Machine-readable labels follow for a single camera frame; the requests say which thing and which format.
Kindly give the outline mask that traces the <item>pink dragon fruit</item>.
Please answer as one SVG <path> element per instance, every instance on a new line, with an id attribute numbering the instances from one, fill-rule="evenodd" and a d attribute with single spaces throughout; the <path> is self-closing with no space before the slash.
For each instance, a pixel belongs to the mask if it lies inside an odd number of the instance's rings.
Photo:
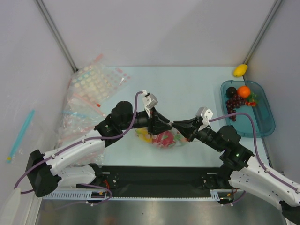
<path id="1" fill-rule="evenodd" d="M 153 145 L 158 148 L 169 148 L 176 143 L 175 136 L 171 131 L 166 131 L 158 135 L 154 135 L 153 142 Z"/>

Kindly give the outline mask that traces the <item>pink dotted zip top bag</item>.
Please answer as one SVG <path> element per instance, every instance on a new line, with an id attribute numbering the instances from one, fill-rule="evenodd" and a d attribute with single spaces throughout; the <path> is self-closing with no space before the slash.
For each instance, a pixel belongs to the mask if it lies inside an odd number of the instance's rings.
<path id="1" fill-rule="evenodd" d="M 140 140 L 160 149 L 181 147 L 188 143 L 187 139 L 175 128 L 158 135 L 152 135 L 148 133 L 147 128 L 143 127 L 136 129 L 135 135 Z"/>

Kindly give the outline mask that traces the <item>yellow banana bunch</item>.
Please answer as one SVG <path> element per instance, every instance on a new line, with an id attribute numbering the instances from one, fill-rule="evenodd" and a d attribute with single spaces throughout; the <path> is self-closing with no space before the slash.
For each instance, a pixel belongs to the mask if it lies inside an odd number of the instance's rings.
<path id="1" fill-rule="evenodd" d="M 153 135 L 150 134 L 150 133 L 148 132 L 148 129 L 147 129 L 147 128 L 145 128 L 145 127 L 143 127 L 143 128 L 138 128 L 138 129 L 135 131 L 135 133 L 136 133 L 136 136 L 137 136 L 139 139 L 141 139 L 141 140 L 143 140 L 143 141 L 145 141 L 145 142 L 147 142 L 147 143 L 151 143 L 151 144 L 154 143 L 154 142 L 153 142 Z"/>

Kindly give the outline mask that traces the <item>yellow mango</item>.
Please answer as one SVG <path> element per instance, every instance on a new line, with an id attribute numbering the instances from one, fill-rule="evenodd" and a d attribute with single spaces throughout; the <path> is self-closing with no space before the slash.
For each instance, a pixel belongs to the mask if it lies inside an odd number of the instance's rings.
<path id="1" fill-rule="evenodd" d="M 233 72 L 233 76 L 235 77 L 242 77 L 248 69 L 247 64 L 240 64 L 236 67 L 236 69 Z"/>

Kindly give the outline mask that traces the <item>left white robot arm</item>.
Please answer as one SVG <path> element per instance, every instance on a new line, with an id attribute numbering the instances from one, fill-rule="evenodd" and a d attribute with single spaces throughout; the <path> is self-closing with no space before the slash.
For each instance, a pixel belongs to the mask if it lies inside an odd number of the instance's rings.
<path id="1" fill-rule="evenodd" d="M 25 172 L 33 192 L 37 197 L 43 197 L 62 186 L 101 186 L 103 175 L 97 165 L 88 164 L 79 169 L 69 166 L 116 143 L 127 130 L 137 128 L 147 128 L 149 134 L 158 135 L 171 130 L 172 126 L 154 107 L 137 112 L 130 102 L 121 101 L 102 122 L 68 146 L 45 153 L 40 150 L 31 152 Z"/>

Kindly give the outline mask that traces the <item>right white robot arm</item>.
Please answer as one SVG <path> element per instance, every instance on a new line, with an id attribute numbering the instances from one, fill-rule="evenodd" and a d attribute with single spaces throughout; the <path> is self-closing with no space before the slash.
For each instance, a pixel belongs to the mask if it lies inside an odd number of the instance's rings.
<path id="1" fill-rule="evenodd" d="M 201 141 L 221 153 L 223 162 L 216 182 L 221 188 L 230 185 L 255 195 L 282 212 L 289 221 L 300 223 L 300 185 L 263 163 L 258 151 L 240 144 L 241 137 L 233 126 L 223 126 L 217 132 L 203 124 L 201 118 L 175 121 L 172 126 L 187 141 Z"/>

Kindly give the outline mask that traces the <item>pile of zip bags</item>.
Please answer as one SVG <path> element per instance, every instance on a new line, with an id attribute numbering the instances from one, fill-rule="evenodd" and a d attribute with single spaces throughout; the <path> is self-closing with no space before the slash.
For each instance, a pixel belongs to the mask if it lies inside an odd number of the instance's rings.
<path id="1" fill-rule="evenodd" d="M 124 69 L 109 66 L 102 54 L 78 69 L 69 82 L 56 148 L 69 145 L 92 131 L 109 113 L 108 99 L 131 79 Z"/>

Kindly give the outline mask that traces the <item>purple grape bunch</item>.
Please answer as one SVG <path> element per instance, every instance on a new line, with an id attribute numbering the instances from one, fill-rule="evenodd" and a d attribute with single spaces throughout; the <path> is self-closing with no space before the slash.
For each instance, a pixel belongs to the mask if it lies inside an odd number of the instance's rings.
<path id="1" fill-rule="evenodd" d="M 258 101 L 253 98 L 243 98 L 238 94 L 234 94 L 226 101 L 226 109 L 228 114 L 236 113 L 237 109 L 242 106 L 251 106 L 255 107 L 258 104 Z"/>

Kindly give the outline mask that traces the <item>dark plum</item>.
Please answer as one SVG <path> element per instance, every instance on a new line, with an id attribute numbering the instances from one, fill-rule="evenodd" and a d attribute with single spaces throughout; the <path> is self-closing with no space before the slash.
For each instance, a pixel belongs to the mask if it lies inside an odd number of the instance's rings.
<path id="1" fill-rule="evenodd" d="M 229 87 L 225 94 L 228 98 L 232 98 L 237 94 L 237 89 L 235 87 Z"/>

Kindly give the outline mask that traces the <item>orange fruit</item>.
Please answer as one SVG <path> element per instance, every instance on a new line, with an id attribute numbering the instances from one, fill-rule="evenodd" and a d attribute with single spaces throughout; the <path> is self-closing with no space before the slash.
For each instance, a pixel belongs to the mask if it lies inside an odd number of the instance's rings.
<path id="1" fill-rule="evenodd" d="M 237 94 L 242 98 L 248 98 L 251 95 L 251 89 L 248 86 L 241 86 L 237 89 Z"/>

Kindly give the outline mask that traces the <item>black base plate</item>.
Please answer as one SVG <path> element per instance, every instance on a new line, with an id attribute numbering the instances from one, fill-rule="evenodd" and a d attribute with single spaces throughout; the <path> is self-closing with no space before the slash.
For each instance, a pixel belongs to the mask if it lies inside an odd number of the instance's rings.
<path id="1" fill-rule="evenodd" d="M 237 188 L 220 174 L 217 167 L 102 166 L 91 184 L 121 194 L 130 191 L 178 193 L 183 190 L 196 193 L 199 190 L 218 190 L 231 191 L 235 196 Z"/>

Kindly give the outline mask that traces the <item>blue zipper bag on wall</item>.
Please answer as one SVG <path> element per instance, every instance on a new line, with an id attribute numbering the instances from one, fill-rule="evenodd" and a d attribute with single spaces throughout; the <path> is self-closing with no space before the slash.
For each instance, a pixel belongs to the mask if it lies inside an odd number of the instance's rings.
<path id="1" fill-rule="evenodd" d="M 40 114 L 34 109 L 31 110 L 21 126 L 6 163 L 21 164 L 35 150 L 41 153 L 52 150 L 56 136 L 54 129 L 46 125 Z"/>

